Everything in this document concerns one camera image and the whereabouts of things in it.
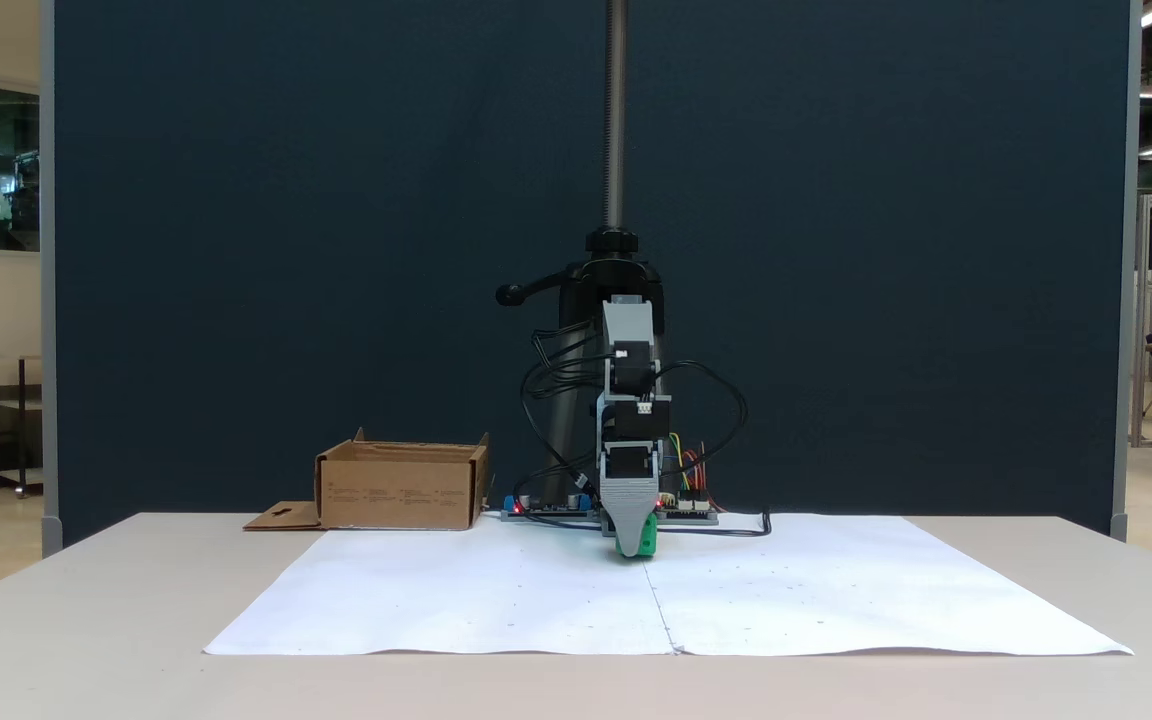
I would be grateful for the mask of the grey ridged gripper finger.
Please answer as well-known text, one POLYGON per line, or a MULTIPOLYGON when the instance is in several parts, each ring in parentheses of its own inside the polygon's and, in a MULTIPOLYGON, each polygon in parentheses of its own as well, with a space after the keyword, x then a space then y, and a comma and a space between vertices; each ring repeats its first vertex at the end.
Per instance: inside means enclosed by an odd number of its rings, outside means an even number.
POLYGON ((657 509, 659 482, 654 478, 604 478, 602 510, 611 520, 617 550, 626 558, 641 555, 646 521, 657 509))

